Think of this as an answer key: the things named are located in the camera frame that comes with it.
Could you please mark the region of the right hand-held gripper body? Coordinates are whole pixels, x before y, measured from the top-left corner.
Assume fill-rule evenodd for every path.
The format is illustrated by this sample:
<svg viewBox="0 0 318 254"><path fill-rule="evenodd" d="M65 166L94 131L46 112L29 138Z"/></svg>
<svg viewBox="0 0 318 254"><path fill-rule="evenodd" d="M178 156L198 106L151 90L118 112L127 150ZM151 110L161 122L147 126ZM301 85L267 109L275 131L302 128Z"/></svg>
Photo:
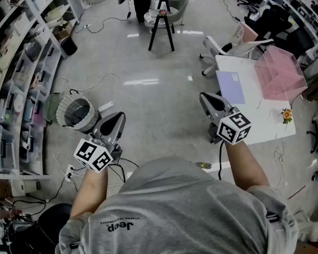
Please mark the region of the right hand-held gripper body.
<svg viewBox="0 0 318 254"><path fill-rule="evenodd" d="M211 119L208 133L211 143L220 141L235 145L243 141L251 130L252 123L237 107L231 107L228 111L221 111Z"/></svg>

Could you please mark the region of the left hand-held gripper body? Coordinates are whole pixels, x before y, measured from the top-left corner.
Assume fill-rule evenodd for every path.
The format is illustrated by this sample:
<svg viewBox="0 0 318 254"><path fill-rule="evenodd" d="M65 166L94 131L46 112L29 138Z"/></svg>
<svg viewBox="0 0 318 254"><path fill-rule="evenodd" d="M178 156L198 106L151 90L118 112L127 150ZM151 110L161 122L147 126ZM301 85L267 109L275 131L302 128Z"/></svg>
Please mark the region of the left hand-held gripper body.
<svg viewBox="0 0 318 254"><path fill-rule="evenodd" d="M108 165L116 163L122 154L117 141L121 138L120 131L113 130L110 135L103 135L95 129L85 139L81 139L73 156L85 168L100 173Z"/></svg>

